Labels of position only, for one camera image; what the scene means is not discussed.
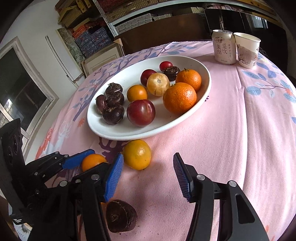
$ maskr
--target white oval plate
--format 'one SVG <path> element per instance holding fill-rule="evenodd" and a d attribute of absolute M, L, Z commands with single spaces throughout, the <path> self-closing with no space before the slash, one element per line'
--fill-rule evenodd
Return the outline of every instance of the white oval plate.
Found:
<path fill-rule="evenodd" d="M 146 69 L 154 69 L 156 72 L 161 73 L 159 70 L 159 64 L 163 61 L 170 61 L 174 66 L 179 67 L 180 70 L 194 69 L 199 72 L 202 77 L 202 87 L 198 91 L 198 98 L 200 99 L 189 111 L 181 116 L 171 114 L 163 105 L 163 98 L 156 97 L 149 94 L 148 99 L 154 104 L 156 110 L 156 116 L 150 125 L 145 127 L 138 127 L 133 125 L 126 116 L 126 110 L 129 105 L 126 93 L 128 89 L 133 85 L 141 84 L 140 76 Z M 124 118 L 117 125 L 108 125 L 104 122 L 101 114 L 96 109 L 96 97 L 104 94 L 108 84 L 118 83 L 123 87 L 124 94 Z M 175 125 L 181 123 L 186 118 L 191 116 L 206 100 L 209 95 L 212 85 L 211 75 L 208 69 L 199 61 L 185 57 L 185 56 L 161 56 L 146 59 L 144 61 L 133 64 L 126 69 L 120 71 L 109 79 L 95 94 L 89 104 L 87 111 L 87 122 L 91 130 L 98 136 L 101 136 L 109 140 L 136 140 L 154 136 L 158 133 L 166 131 Z"/>

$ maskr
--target metal shelf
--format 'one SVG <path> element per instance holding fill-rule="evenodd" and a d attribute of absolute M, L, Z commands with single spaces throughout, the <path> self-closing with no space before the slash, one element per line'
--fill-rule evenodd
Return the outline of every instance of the metal shelf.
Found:
<path fill-rule="evenodd" d="M 180 3 L 191 3 L 191 2 L 216 2 L 216 3 L 223 3 L 223 4 L 232 4 L 232 5 L 237 5 L 237 6 L 240 6 L 240 7 L 246 7 L 246 8 L 252 9 L 254 11 L 260 12 L 262 14 L 265 14 L 265 15 L 271 17 L 271 18 L 275 18 L 274 15 L 272 15 L 271 13 L 269 13 L 269 12 L 267 12 L 267 11 L 261 9 L 261 8 L 258 8 L 256 6 L 253 6 L 253 5 L 244 3 L 244 2 L 235 1 L 235 0 L 214 0 L 214 1 L 213 0 L 185 0 L 185 1 L 183 1 L 183 0 L 172 0 L 172 1 L 161 2 L 161 3 L 157 3 L 157 4 L 154 4 L 154 5 L 148 6 L 148 7 L 141 8 L 141 9 L 136 10 L 134 12 L 131 12 L 131 13 L 127 14 L 127 15 L 124 15 L 123 17 L 121 17 L 119 19 L 116 19 L 116 20 L 112 21 L 111 24 L 113 26 L 115 26 L 115 25 L 125 21 L 128 18 L 132 18 L 135 15 L 142 14 L 144 12 L 147 12 L 147 11 L 150 11 L 150 10 L 153 10 L 153 9 L 156 9 L 156 8 L 175 5 L 175 4 L 180 4 Z"/>

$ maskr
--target silver bolt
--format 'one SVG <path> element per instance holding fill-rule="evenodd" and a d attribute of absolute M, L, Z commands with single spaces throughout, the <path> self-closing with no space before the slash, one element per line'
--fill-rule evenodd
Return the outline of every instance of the silver bolt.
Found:
<path fill-rule="evenodd" d="M 63 181 L 61 181 L 61 182 L 59 183 L 59 185 L 60 185 L 61 187 L 65 187 L 65 186 L 67 186 L 67 184 L 68 184 L 68 182 L 67 182 L 66 180 L 63 180 Z"/>
<path fill-rule="evenodd" d="M 203 174 L 198 174 L 198 175 L 196 176 L 196 178 L 197 178 L 198 180 L 203 181 L 203 180 L 205 179 L 205 176 L 204 176 Z"/>
<path fill-rule="evenodd" d="M 99 178 L 100 178 L 100 176 L 98 174 L 91 175 L 92 180 L 98 180 Z"/>
<path fill-rule="evenodd" d="M 237 186 L 237 183 L 235 181 L 230 181 L 229 182 L 229 185 L 232 186 L 232 187 L 236 187 Z"/>

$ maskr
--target can lid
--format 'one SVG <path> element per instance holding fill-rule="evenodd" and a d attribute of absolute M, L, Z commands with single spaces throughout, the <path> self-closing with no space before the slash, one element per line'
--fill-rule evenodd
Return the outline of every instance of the can lid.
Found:
<path fill-rule="evenodd" d="M 216 32 L 216 33 L 222 33 L 222 34 L 232 34 L 231 31 L 228 31 L 228 30 L 222 30 L 222 29 L 215 29 L 215 30 L 213 30 L 213 32 Z"/>

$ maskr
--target tablecloth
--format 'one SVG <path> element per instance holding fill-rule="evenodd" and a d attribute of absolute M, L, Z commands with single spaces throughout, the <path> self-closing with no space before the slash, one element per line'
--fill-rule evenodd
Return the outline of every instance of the tablecloth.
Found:
<path fill-rule="evenodd" d="M 120 70 L 163 55 L 183 55 L 210 71 L 212 88 L 206 102 L 181 124 L 144 139 L 152 149 L 151 164 L 142 171 L 124 166 L 114 199 L 138 213 L 134 230 L 110 233 L 113 241 L 185 240 L 194 204 L 183 198 L 173 155 L 212 181 L 235 180 L 260 217 L 270 240 L 277 240 L 296 213 L 296 90 L 290 80 L 259 54 L 255 69 L 214 60 L 212 42 L 172 42 L 114 60 L 88 76 L 61 110 L 36 158 L 55 151 L 73 155 L 94 149 L 107 160 L 126 142 L 105 140 L 87 124 L 88 104 L 96 91 Z M 70 180 L 79 168 L 64 170 L 47 183 Z M 211 240 L 217 239 L 215 202 Z M 83 220 L 79 235 L 85 240 Z"/>

